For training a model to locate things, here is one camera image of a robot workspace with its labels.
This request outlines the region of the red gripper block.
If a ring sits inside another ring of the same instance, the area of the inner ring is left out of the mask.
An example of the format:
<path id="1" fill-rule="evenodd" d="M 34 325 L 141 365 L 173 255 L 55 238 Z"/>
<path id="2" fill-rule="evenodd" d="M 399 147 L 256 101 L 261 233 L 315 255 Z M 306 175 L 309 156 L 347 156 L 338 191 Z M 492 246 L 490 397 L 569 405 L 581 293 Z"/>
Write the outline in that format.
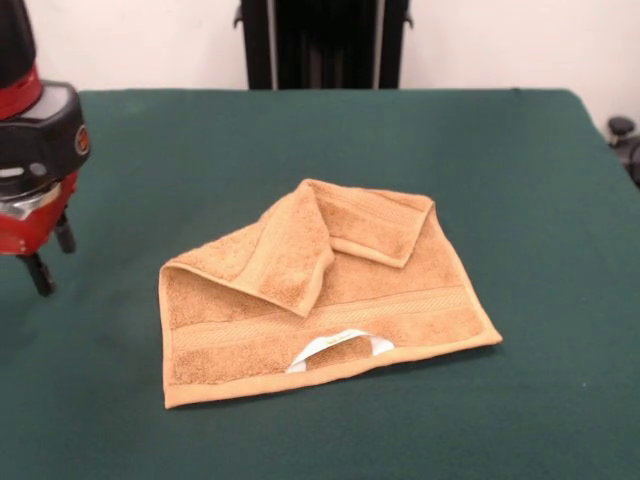
<path id="1" fill-rule="evenodd" d="M 1 254 L 17 256 L 42 297 L 55 292 L 48 266 L 37 253 L 52 233 L 65 254 L 76 251 L 76 240 L 66 215 L 76 191 L 74 172 L 44 190 L 16 199 L 1 200 Z"/>

